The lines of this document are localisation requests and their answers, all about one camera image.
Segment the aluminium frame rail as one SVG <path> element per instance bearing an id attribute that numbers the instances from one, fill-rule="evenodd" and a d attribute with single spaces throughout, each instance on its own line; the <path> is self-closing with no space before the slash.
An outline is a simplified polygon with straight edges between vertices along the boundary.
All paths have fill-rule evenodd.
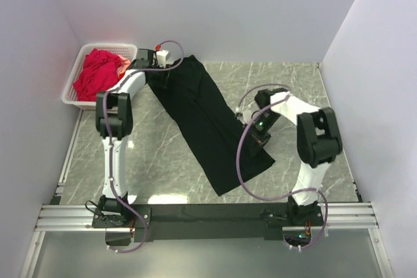
<path id="1" fill-rule="evenodd" d="M 159 105 L 133 110 L 134 128 L 126 151 L 131 198 L 145 204 L 255 204 L 259 197 L 290 191 L 300 160 L 295 128 L 284 120 L 272 129 L 269 170 L 222 196 L 212 189 L 176 123 Z M 171 240 L 116 255 L 97 242 L 96 256 L 81 256 L 68 240 L 102 233 L 91 227 L 84 207 L 96 201 L 104 185 L 103 149 L 92 111 L 80 114 L 68 148 L 57 197 L 44 205 L 23 266 L 26 277 L 287 277 L 289 265 L 306 265 L 304 277 L 392 277 L 394 272 L 373 207 L 360 200 L 349 162 L 339 156 L 329 168 L 322 192 L 329 202 L 327 235 L 306 251 L 292 251 L 264 240 Z"/>

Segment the white plastic laundry basket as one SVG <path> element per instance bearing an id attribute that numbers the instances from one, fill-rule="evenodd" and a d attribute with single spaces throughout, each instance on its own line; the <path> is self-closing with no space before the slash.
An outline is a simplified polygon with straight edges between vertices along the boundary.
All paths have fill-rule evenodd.
<path id="1" fill-rule="evenodd" d="M 121 55 L 129 59 L 130 61 L 133 61 L 137 55 L 137 47 L 133 44 L 98 42 L 82 46 L 73 64 L 72 70 L 67 79 L 66 85 L 61 96 L 61 99 L 64 104 L 74 105 L 84 110 L 95 109 L 95 102 L 86 102 L 78 100 L 77 92 L 74 89 L 74 83 L 78 80 L 78 77 L 83 70 L 83 63 L 85 61 L 85 58 L 88 54 L 90 54 L 90 52 L 92 52 L 94 48 L 105 50 L 113 54 Z"/>

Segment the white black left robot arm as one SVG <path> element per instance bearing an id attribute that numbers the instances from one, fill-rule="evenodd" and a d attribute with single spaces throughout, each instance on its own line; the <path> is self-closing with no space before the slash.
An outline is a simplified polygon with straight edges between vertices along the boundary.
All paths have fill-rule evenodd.
<path id="1" fill-rule="evenodd" d="M 133 130 L 132 97 L 146 85 L 145 70 L 165 70 L 170 52 L 159 44 L 153 50 L 139 49 L 123 77 L 96 98 L 96 130 L 104 148 L 104 187 L 97 212 L 107 212 L 115 227 L 125 226 L 132 215 L 128 209 L 125 153 Z"/>

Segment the black t shirt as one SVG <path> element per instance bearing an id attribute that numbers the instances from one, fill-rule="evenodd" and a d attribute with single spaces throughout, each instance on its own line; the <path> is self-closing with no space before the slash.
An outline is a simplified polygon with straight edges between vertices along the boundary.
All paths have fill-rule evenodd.
<path id="1" fill-rule="evenodd" d="M 203 168 L 213 190 L 223 195 L 271 168 L 274 159 L 256 152 L 205 67 L 194 56 L 175 62 L 167 89 L 151 88 Z"/>

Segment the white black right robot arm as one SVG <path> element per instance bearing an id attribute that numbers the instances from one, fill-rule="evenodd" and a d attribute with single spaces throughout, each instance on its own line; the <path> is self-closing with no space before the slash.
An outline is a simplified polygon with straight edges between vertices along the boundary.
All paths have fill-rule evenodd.
<path id="1" fill-rule="evenodd" d="M 269 142 L 269 130 L 280 117 L 296 126 L 301 164 L 295 194 L 287 198 L 285 218 L 293 225 L 301 225 L 319 213 L 317 191 L 331 163 L 343 150 L 336 114 L 329 107 L 320 108 L 297 98 L 285 88 L 261 89 L 255 102 L 259 110 L 252 114 L 254 123 L 249 134 L 256 152 Z"/>

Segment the black base crossbar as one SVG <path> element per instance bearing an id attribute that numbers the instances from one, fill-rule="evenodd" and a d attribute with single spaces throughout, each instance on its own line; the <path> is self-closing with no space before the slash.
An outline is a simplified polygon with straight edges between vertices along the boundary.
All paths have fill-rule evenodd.
<path id="1" fill-rule="evenodd" d="M 282 240 L 283 231 L 321 227 L 317 204 L 292 202 L 238 204 L 135 204 L 135 212 L 115 206 L 95 210 L 92 228 L 131 234 L 135 242 L 262 238 Z"/>

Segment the red t shirt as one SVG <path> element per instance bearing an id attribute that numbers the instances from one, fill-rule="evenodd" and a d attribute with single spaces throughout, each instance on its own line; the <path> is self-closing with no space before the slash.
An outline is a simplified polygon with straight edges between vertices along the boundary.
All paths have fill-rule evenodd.
<path id="1" fill-rule="evenodd" d="M 86 55 L 82 71 L 73 83 L 78 101 L 95 102 L 99 92 L 116 85 L 121 65 L 122 59 L 118 55 L 94 48 Z"/>

